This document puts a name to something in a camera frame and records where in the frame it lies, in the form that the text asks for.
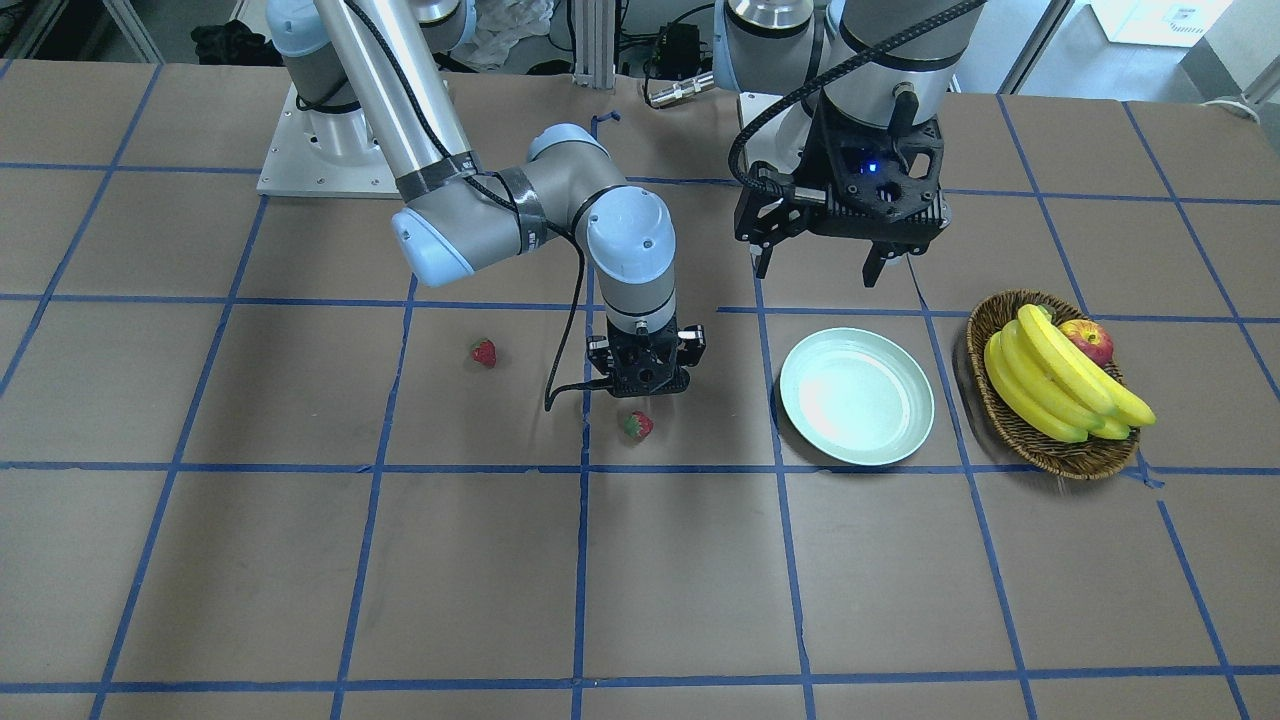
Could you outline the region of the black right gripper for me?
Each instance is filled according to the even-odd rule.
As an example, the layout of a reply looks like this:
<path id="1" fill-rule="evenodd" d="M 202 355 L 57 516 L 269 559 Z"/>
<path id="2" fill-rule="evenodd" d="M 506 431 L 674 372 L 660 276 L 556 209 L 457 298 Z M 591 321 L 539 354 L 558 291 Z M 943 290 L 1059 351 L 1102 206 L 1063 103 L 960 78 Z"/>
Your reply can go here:
<path id="1" fill-rule="evenodd" d="M 588 359 L 600 378 L 590 389 L 604 389 L 613 397 L 678 395 L 690 386 L 690 366 L 696 366 L 707 347 L 704 327 L 675 323 L 654 333 L 630 334 L 608 324 L 605 336 L 588 338 Z"/>

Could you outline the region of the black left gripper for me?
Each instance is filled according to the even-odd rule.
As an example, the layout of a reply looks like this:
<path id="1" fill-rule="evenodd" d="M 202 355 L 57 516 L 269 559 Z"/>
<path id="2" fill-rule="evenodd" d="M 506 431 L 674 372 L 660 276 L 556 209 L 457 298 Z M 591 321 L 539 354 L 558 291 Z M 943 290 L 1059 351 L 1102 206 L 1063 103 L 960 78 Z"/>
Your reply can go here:
<path id="1" fill-rule="evenodd" d="M 945 137 L 931 118 L 892 136 L 842 114 L 828 100 L 803 113 L 809 131 L 797 165 L 782 170 L 754 161 L 749 178 L 764 190 L 744 190 L 735 236 L 751 243 L 751 268 L 765 279 L 776 249 L 803 232 L 869 240 L 861 282 L 874 288 L 901 251 L 920 251 L 951 223 L 940 187 Z"/>

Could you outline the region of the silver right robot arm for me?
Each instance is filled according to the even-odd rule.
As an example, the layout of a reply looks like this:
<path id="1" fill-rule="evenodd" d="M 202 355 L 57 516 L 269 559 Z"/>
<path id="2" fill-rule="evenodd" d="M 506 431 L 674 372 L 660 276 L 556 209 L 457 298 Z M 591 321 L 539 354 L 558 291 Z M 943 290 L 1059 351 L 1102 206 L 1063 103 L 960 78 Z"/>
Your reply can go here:
<path id="1" fill-rule="evenodd" d="M 595 268 L 607 314 L 607 333 L 588 341 L 599 377 L 581 389 L 684 392 L 705 336 L 677 323 L 668 206 L 570 123 L 543 131 L 522 165 L 483 174 L 434 58 L 467 42 L 475 18 L 471 1 L 266 5 L 294 113 L 323 158 L 385 163 L 404 201 L 390 224 L 424 284 L 449 284 L 563 237 L 581 266 Z"/>

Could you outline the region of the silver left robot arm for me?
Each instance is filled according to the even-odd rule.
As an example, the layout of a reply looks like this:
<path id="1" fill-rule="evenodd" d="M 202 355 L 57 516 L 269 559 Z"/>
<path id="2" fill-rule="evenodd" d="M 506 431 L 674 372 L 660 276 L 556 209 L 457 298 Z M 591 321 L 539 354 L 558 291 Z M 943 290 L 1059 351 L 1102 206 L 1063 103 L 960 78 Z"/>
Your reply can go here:
<path id="1" fill-rule="evenodd" d="M 940 108 L 980 1 L 718 1 L 713 79 L 740 99 L 735 237 L 765 277 L 786 240 L 869 243 L 867 287 L 950 225 Z"/>

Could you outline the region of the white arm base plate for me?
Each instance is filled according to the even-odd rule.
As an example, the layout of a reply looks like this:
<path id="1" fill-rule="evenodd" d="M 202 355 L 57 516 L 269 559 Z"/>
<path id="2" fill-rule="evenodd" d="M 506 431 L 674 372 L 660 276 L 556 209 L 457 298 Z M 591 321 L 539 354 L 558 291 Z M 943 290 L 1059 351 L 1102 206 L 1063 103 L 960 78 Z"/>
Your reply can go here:
<path id="1" fill-rule="evenodd" d="M 273 197 L 398 199 L 396 179 L 361 109 L 302 111 L 291 86 L 256 184 Z"/>

